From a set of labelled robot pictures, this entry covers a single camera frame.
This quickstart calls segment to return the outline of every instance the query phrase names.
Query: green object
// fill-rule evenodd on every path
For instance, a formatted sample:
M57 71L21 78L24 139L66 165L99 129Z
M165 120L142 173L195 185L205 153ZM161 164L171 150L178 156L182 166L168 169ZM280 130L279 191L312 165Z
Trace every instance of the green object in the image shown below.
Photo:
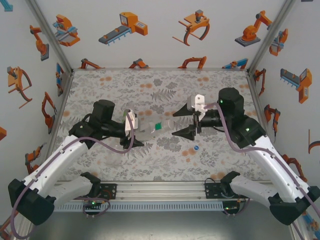
M162 129L161 122L159 122L159 123L157 123L156 125L154 125L154 128L155 128L155 130L160 130L160 129Z

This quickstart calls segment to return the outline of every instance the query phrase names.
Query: floral tablecloth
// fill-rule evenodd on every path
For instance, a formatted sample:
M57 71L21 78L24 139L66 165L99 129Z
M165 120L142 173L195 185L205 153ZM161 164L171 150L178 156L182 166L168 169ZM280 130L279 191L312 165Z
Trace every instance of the floral tablecloth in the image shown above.
M187 102L188 96L201 94L206 103L211 103L217 101L219 90L225 87L238 89L244 97L245 113L257 119L244 71L78 70L54 149L100 99L115 103L112 119L117 122L123 119L125 109L134 108L142 123L173 119L180 130L192 122L192 117L172 114ZM60 180L73 180L83 172L91 172L103 181L203 181L208 177L219 180L230 171L238 171L252 180L268 179L253 159L230 148L224 133L205 128L195 138L190 141L166 132L122 155L95 144ZM119 147L117 138L104 141ZM194 150L195 145L199 146L198 151Z

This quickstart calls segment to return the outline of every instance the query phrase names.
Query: white wall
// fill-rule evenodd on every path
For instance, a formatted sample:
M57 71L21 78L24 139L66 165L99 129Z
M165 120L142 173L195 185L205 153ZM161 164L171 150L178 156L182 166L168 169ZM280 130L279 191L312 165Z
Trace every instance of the white wall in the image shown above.
M191 57L207 56L204 67L221 68L232 61L255 56L264 37L267 26L261 25L257 36L261 41L243 47L235 42L243 30L253 25L256 14L265 10L266 16L274 20L283 0L46 0L39 1L52 30L56 15L61 14L78 28L80 41L73 46L62 46L72 67L78 68L81 59L103 67L128 68L133 61L142 58L151 68L182 65ZM189 36L190 46L173 39L183 39L186 27L178 23L188 15L201 9L210 19L210 30L203 41ZM98 41L103 35L121 25L119 14L132 12L139 21L148 25L148 35L129 34L111 43L110 46Z
M22 180L28 175L25 166L25 154L32 153L43 142L49 143L51 135L45 118L41 112L45 91L51 96L59 110L62 97L57 95L56 63L59 62L50 46L49 59L40 60L40 52L36 48L36 39L30 33L29 26L39 27L25 1L12 1L13 11L4 12L0 5L0 127L7 131L7 136L0 141L0 224L9 217L12 207L8 193L8 184L14 179ZM39 33L43 43L48 43L46 37ZM19 109L25 101L17 91L8 93L13 88L8 87L7 67L19 66L26 71L32 82L32 87L25 90L32 101ZM23 86L27 80L22 78ZM46 106L48 114L53 109ZM36 161L39 163L46 156L48 145L42 149L42 154Z
M297 1L280 28L281 31L288 29L284 49L278 56L267 52L258 67L259 71L266 69L265 91L260 96L262 107L270 104L281 112L274 145L281 154L300 162L310 186L320 186L320 147L312 148L308 154L308 129L311 130L310 141L320 141L319 9L320 1ZM300 104L298 91L281 80L280 70L286 69L299 76L306 68L312 74L312 85L308 99ZM261 80L256 87L260 91ZM272 120L268 133L273 136L271 125Z

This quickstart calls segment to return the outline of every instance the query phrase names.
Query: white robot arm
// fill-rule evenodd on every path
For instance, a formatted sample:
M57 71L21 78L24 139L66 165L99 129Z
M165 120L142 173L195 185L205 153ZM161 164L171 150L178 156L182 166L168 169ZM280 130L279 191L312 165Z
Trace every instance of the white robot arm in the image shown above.
M202 95L189 97L187 104L173 116L193 116L193 124L172 135L195 140L196 133L201 133L202 128L224 127L227 139L238 146L232 144L231 148L250 155L274 187L266 187L232 171L221 179L223 194L243 195L260 202L281 223L290 225L310 206L306 195L312 202L320 197L319 188L301 180L276 151L261 125L244 114L244 98L238 90L231 87L220 90L217 103L209 105L217 106L218 110L208 110Z
M138 128L138 118L134 111L128 110L127 121L118 123L111 119L114 107L111 101L95 102L92 113L72 127L69 136L39 168L22 181L14 179L8 185L13 212L16 208L33 224L40 225L50 217L55 207L80 196L97 197L101 181L88 172L68 183L56 187L55 184L64 171L95 142L117 153L126 153L130 148L143 146L134 136L134 129ZM120 144L126 150L119 151L100 142L108 137L120 138Z

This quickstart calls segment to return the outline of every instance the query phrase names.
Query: wall decal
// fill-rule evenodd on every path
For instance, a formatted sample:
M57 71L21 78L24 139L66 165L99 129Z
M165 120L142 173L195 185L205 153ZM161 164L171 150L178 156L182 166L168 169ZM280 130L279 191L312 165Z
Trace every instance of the wall decal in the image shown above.
M280 77L288 84L292 84L291 87L295 86L295 90L299 92L299 103L303 104L308 99L309 86L312 84L312 74L308 68L300 76L281 68Z
M310 129L308 130L308 153L310 154L310 151L312 148L320 146L320 140L319 141L313 141L310 143Z
M20 109L24 105L26 105L27 103L32 101L32 98L28 98L24 93L25 90L27 90L28 88L30 88L32 86L31 80L30 80L28 74L18 66L15 68L12 68L9 66L6 71L8 73L8 87L11 87L12 85L14 85L14 88L11 89L10 91L8 91L8 93L10 94L13 91L17 90L20 93L20 95L23 97L23 99L26 101L24 104L22 104L19 107L19 109ZM22 84L22 76L25 76L25 78L29 84L29 86L27 86L25 88L23 87L23 84Z
M4 7L5 12L12 12L14 10L14 6L9 4L7 0L0 0L0 3Z
M178 40L179 42L187 45L187 46L190 46L188 44L188 37L189 35L192 35L194 37L196 37L197 39L199 40L203 40L205 39L205 37L207 36L208 32L209 32L209 29L210 29L210 23L209 23L209 18L207 18L205 15L204 15L204 12L202 10L198 10L196 11L195 13L189 15L189 16L186 16L184 18L185 21L187 21L189 24L185 24L184 22L182 21L179 21L180 24L182 24L183 26L186 27L186 30L185 30L185 35L184 35L184 38L183 38L183 41L178 39L177 37L173 36L173 38L175 40ZM205 30L204 30L204 33L201 35L201 36L197 36L195 34L193 34L193 32L199 28L202 28L202 27L205 27Z
M266 122L269 123L269 121L271 120L271 114L273 114L273 121L272 121L272 129L274 132L274 141L276 142L276 136L277 136L277 132L278 132L278 121L279 121L279 117L281 112L278 111L278 109L274 109L270 107L270 104L267 104L264 107L264 115L265 115L265 119Z
M285 162L290 165L290 164L294 164L298 173L299 173L299 177L301 178L302 181L307 182L308 179L306 179L304 172L302 171L302 167L299 163L299 161L296 158L293 157L288 157L286 154L282 155L282 158L285 160Z
M86 59L86 58L84 58L84 59L81 60L81 67L79 67L78 69L86 69L88 65L91 66L91 67L93 67L93 68L95 68L95 69L104 69L104 67L100 67L100 66L98 66L97 64L89 61L89 60Z
M235 41L243 47L260 42L260 38L257 37L256 33L258 32L261 23L264 23L269 30L272 21L265 15L266 11L261 11L255 15L256 21L254 25L247 26L243 31L243 36L240 36L235 39Z
M46 108L47 101L49 102L49 104L53 108L54 115L52 115L52 116L50 116L49 114L46 113L45 108ZM56 118L56 114L57 114L57 109L56 109L56 106L54 105L54 103L52 102L51 97L49 96L49 94L46 91L44 92L44 99L42 101L41 111L44 116L44 122L48 126L48 134L50 134L52 131L52 128L54 126L54 122L55 122L55 118Z
M7 136L7 131L4 128L0 127L0 141L4 139L6 136Z
M71 21L65 16L58 14L56 16L56 22L53 23L53 26L57 30L57 32L54 34L55 38L61 45L70 47L80 41L77 32L78 29L72 26Z
M235 68L240 67L240 69L245 69L247 62L248 62L248 58L244 58L239 61L230 62L229 64L223 66L222 68L223 69L235 69Z
M184 60L183 64L181 66L179 66L178 69L186 69L188 63L190 63L190 62L199 62L197 68L202 69L206 63L206 60L207 60L206 56L204 56L204 57L191 57L191 58Z
M129 68L130 68L130 69L134 69L134 68L137 67L137 66L138 66L140 69L148 69L148 68L149 68L149 66L146 65L146 64L144 63L144 61L142 61L141 58L139 58L138 60L134 61Z
M56 72L55 72L55 78L56 78L56 86L58 87L58 97L64 92L62 88L62 74L64 73L64 70L60 66L59 63L56 63Z
M33 27L30 25L30 33L35 37L36 49L40 52L40 59L44 61L49 58L49 44L44 44L38 33L42 33L40 27Z
M40 157L41 155L41 149L44 147L44 145L46 145L47 143L44 142L41 146L38 146L36 150L34 150L32 153L26 153L24 155L25 157L25 165L26 165L26 169L28 171L28 174L30 175L33 171L35 171L39 165L34 165L31 166L31 163L36 160L37 158Z
M273 40L271 46L269 47L270 54L278 56L279 52L284 48L285 42L288 38L288 29L284 31L279 31L278 36Z
M143 36L148 34L148 26L138 21L138 16L132 12L120 13L120 21L121 25L119 27L99 38L100 43L108 44L109 46L110 43L114 43L120 37L125 37L127 33L133 34L137 32Z
M259 97L264 93L265 91L265 80L266 80L266 69L262 69L261 71L259 70L255 70L254 74L253 74L253 79L255 84L257 84L257 82L259 82L260 80L260 76L262 75L262 87L261 90L259 92Z

